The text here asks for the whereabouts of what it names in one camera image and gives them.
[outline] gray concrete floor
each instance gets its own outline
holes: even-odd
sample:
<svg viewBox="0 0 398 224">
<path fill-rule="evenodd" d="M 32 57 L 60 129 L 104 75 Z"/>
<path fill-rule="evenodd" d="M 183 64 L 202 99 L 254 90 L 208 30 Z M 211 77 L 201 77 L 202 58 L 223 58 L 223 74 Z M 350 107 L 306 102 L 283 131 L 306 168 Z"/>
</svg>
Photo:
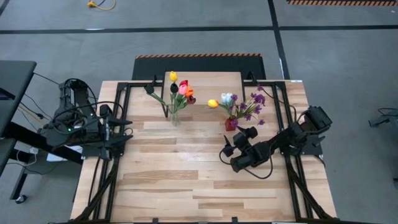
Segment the gray concrete floor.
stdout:
<svg viewBox="0 0 398 224">
<path fill-rule="evenodd" d="M 263 0 L 117 2 L 114 10 L 99 12 L 78 0 L 11 0 L 0 30 L 272 24 Z M 275 7 L 280 26 L 398 24 L 396 7 L 290 6 L 283 0 L 275 0 Z M 322 106 L 334 121 L 323 148 L 336 211 L 344 220 L 398 222 L 392 182 L 398 177 L 398 142 L 388 125 L 368 126 L 368 119 L 379 116 L 377 108 L 398 103 L 397 35 L 398 30 L 282 32 L 291 78 L 303 80 L 310 104 Z M 271 31 L 0 35 L 0 60 L 35 60 L 37 73 L 59 82 L 81 78 L 96 95 L 103 80 L 131 78 L 135 55 L 218 52 L 261 53 L 267 77 L 282 78 Z M 34 77 L 27 94 L 52 113 L 56 92 L 55 85 Z M 29 99 L 23 102 L 33 107 Z M 19 113 L 14 121 L 30 128 Z M 9 195 L 19 171 L 8 165 L 0 178 L 0 223 L 68 220 L 80 167 L 66 162 L 49 175 L 30 175 L 23 188 L 30 199 L 16 205 Z"/>
</svg>

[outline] black desk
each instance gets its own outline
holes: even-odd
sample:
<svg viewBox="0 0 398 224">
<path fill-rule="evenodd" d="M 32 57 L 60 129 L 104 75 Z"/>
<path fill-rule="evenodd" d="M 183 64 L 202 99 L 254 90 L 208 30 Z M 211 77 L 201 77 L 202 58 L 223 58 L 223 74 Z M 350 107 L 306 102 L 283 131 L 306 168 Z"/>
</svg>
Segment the black desk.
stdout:
<svg viewBox="0 0 398 224">
<path fill-rule="evenodd" d="M 16 159 L 18 150 L 14 149 L 14 146 L 17 141 L 69 161 L 83 163 L 79 152 L 65 146 L 52 150 L 45 137 L 11 121 L 34 75 L 35 67 L 36 62 L 0 61 L 0 87 L 15 95 L 14 100 L 0 100 L 0 136 L 2 137 L 0 140 L 0 176 L 8 159 Z M 28 162 L 30 156 L 31 154 L 21 151 L 18 159 Z M 22 169 L 11 199 L 16 199 L 19 195 L 27 174 L 28 172 Z"/>
</svg>

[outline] black and orange striped edge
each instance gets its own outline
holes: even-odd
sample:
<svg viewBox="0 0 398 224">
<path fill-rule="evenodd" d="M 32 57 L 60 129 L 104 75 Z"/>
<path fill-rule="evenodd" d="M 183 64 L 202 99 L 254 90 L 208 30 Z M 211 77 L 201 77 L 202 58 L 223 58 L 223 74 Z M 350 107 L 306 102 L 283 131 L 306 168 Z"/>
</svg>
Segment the black and orange striped edge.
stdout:
<svg viewBox="0 0 398 224">
<path fill-rule="evenodd" d="M 136 58 L 164 58 L 164 57 L 262 57 L 261 54 L 167 54 L 167 55 L 137 55 Z"/>
<path fill-rule="evenodd" d="M 395 1 L 308 1 L 288 0 L 293 5 L 308 6 L 398 6 Z"/>
</svg>

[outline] wooden table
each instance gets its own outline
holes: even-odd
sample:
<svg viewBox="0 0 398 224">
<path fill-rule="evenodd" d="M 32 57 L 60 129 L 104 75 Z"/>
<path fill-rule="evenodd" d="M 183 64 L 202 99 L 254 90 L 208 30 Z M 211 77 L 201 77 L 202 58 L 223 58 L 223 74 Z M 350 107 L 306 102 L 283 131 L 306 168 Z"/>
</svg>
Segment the wooden table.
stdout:
<svg viewBox="0 0 398 224">
<path fill-rule="evenodd" d="M 208 75 L 196 73 L 195 77 L 210 78 Z M 219 100 L 220 89 L 216 84 L 224 86 L 222 92 L 238 91 L 232 85 L 235 82 L 241 87 L 238 75 L 217 73 L 213 74 L 211 82 L 201 79 L 201 83 L 196 83 L 198 79 L 194 77 L 190 77 L 189 82 L 194 86 L 198 102 L 207 101 L 208 97 Z M 113 101 L 117 83 L 103 82 L 99 101 Z M 297 108 L 297 112 L 307 109 L 303 83 L 286 81 L 286 86 L 290 104 Z M 256 87 L 246 87 L 246 97 L 255 90 Z M 155 91 L 160 95 L 160 88 Z M 272 156 L 274 172 L 267 180 L 256 179 L 243 170 L 235 173 L 218 157 L 224 146 L 223 135 L 231 138 L 236 134 L 225 131 L 227 114 L 221 108 L 212 110 L 199 103 L 188 105 L 180 116 L 181 125 L 172 126 L 158 102 L 143 88 L 132 88 L 127 119 L 133 121 L 129 127 L 134 130 L 134 137 L 127 142 L 119 165 L 112 222 L 151 222 L 152 218 L 159 218 L 160 222 L 230 222 L 231 217 L 238 217 L 240 222 L 295 220 L 285 162 L 279 150 Z M 265 119 L 266 123 L 256 126 L 259 135 L 251 140 L 252 143 L 268 140 L 278 132 L 274 102 L 267 96 L 266 107 L 259 118 Z M 256 125 L 255 121 L 239 123 L 244 128 Z M 302 156 L 302 160 L 309 191 L 327 213 L 335 216 L 322 163 L 313 156 Z M 71 218 L 79 215 L 87 205 L 95 163 L 96 158 L 84 161 Z M 269 169 L 270 163 L 266 162 L 251 170 L 264 176 Z M 305 217 L 299 189 L 297 193 Z M 100 217 L 103 217 L 104 206 L 103 203 Z"/>
</svg>

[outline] flower vase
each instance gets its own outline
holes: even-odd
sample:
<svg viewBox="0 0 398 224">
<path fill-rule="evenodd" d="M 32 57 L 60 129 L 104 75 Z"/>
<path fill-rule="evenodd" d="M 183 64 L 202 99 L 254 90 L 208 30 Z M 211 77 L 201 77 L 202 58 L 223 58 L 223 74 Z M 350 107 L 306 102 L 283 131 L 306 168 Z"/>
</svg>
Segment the flower vase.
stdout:
<svg viewBox="0 0 398 224">
<path fill-rule="evenodd" d="M 170 121 L 171 121 L 172 125 L 175 127 L 177 127 L 181 123 L 180 116 L 178 115 L 178 112 L 171 114 Z"/>
<path fill-rule="evenodd" d="M 232 121 L 236 120 L 236 118 L 230 117 L 225 121 L 225 131 L 235 131 L 236 130 L 236 126 L 233 126 L 231 124 Z"/>
</svg>

